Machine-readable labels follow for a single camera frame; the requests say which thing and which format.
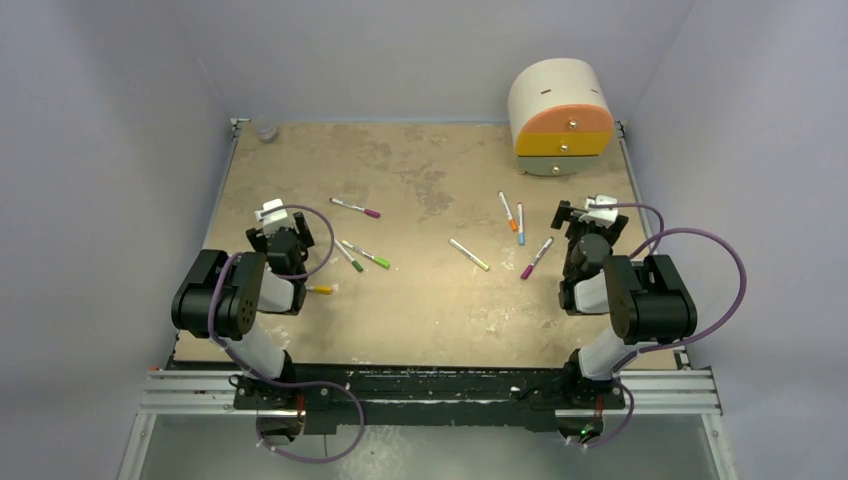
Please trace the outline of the magenta cap marker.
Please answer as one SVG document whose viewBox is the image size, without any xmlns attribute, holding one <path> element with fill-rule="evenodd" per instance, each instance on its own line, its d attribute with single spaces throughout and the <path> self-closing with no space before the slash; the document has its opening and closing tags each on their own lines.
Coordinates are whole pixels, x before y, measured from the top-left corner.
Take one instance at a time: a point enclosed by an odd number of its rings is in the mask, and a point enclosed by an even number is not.
<svg viewBox="0 0 848 480">
<path fill-rule="evenodd" d="M 549 251 L 549 249 L 550 249 L 550 247 L 552 246 L 552 244 L 553 244 L 553 243 L 554 243 L 554 238 L 553 238 L 553 237 L 548 237 L 548 238 L 545 240 L 545 242 L 542 244 L 542 246 L 540 247 L 540 249 L 539 249 L 539 250 L 537 251 L 537 253 L 535 254 L 535 256 L 534 256 L 534 258 L 532 259 L 532 261 L 531 261 L 531 262 L 530 262 L 530 263 L 526 266 L 526 268 L 524 269 L 524 271 L 520 274 L 520 279 L 521 279 L 521 280 L 527 280 L 527 279 L 531 276 L 531 274 L 532 274 L 532 272 L 534 271 L 535 267 L 539 264 L 539 262 L 542 260 L 542 258 L 544 257 L 544 255 L 545 255 L 545 254 Z"/>
</svg>

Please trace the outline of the orange cap marker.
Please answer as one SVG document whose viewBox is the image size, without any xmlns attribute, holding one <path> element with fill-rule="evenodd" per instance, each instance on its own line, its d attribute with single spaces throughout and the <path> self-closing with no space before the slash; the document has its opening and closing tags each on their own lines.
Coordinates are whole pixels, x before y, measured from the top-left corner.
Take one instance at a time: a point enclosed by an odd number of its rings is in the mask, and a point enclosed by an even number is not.
<svg viewBox="0 0 848 480">
<path fill-rule="evenodd" d="M 517 224 L 517 222 L 516 222 L 516 220 L 513 216 L 510 204 L 509 204 L 509 202 L 506 198 L 505 193 L 503 191 L 499 191 L 498 192 L 498 198 L 499 198 L 499 201 L 500 201 L 500 203 L 503 206 L 503 209 L 505 211 L 505 215 L 506 215 L 506 218 L 508 220 L 511 231 L 517 232 L 518 231 L 518 224 Z"/>
</svg>

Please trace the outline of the blue cap marker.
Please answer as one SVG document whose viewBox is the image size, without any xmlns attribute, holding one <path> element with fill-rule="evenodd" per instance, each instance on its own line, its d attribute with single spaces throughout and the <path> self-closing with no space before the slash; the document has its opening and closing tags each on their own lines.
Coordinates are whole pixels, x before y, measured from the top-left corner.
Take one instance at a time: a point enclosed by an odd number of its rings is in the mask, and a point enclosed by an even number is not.
<svg viewBox="0 0 848 480">
<path fill-rule="evenodd" d="M 524 221 L 524 205 L 522 202 L 517 203 L 517 232 L 518 232 L 518 244 L 520 246 L 524 246 L 526 244 L 526 235 L 525 235 L 525 221 Z"/>
</svg>

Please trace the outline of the pale yellow cap marker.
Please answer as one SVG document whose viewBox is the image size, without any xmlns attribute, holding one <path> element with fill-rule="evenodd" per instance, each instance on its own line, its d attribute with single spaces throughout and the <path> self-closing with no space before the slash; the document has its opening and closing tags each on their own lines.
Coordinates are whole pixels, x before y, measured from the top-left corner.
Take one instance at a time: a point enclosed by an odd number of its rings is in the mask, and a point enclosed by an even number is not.
<svg viewBox="0 0 848 480">
<path fill-rule="evenodd" d="M 458 252 L 460 252 L 465 258 L 473 262 L 478 268 L 482 269 L 484 272 L 488 272 L 490 270 L 490 266 L 486 262 L 480 259 L 477 255 L 475 255 L 471 250 L 466 248 L 456 239 L 450 238 L 449 244 Z"/>
</svg>

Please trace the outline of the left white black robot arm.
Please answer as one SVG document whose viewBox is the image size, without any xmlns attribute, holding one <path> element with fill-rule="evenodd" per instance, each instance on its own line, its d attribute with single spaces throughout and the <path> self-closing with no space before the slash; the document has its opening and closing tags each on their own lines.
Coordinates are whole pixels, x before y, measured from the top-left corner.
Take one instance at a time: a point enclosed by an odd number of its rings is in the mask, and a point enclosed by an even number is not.
<svg viewBox="0 0 848 480">
<path fill-rule="evenodd" d="M 262 379 L 259 395 L 272 408 L 297 399 L 293 360 L 255 324 L 259 313 L 297 315 L 307 295 L 308 249 L 315 245 L 301 213 L 281 211 L 246 231 L 253 252 L 233 259 L 223 250 L 201 250 L 174 295 L 173 325 L 208 339 L 237 357 L 240 368 Z"/>
</svg>

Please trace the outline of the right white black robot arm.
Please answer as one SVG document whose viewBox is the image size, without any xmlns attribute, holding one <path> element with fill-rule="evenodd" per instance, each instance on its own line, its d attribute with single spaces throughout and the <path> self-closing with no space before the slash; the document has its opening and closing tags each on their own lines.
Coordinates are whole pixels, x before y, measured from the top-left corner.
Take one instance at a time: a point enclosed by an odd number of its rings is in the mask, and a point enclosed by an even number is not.
<svg viewBox="0 0 848 480">
<path fill-rule="evenodd" d="M 694 333 L 698 315 L 682 278 L 667 255 L 633 261 L 613 246 L 629 222 L 617 200 L 597 195 L 582 208 L 562 200 L 551 222 L 566 229 L 567 252 L 559 283 L 560 308 L 570 316 L 606 315 L 610 326 L 576 349 L 564 365 L 564 399 L 584 407 L 596 399 L 600 382 L 640 348 L 668 345 Z"/>
</svg>

